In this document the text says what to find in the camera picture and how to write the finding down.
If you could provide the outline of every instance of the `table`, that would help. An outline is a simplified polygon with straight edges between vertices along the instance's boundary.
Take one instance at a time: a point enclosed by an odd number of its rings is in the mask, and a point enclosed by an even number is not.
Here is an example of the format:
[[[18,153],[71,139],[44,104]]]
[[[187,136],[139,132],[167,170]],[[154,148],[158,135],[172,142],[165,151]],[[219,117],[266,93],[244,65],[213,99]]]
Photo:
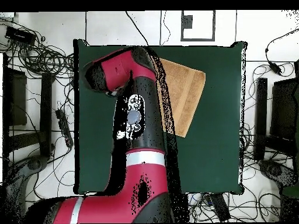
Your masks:
[[[123,48],[87,47],[82,40],[78,45],[79,70]],[[163,59],[206,73],[189,132],[185,138],[177,137],[184,193],[240,192],[241,65],[245,47],[243,42],[233,47],[151,47]],[[115,99],[89,91],[79,80],[79,193],[103,191],[108,183],[114,104]]]

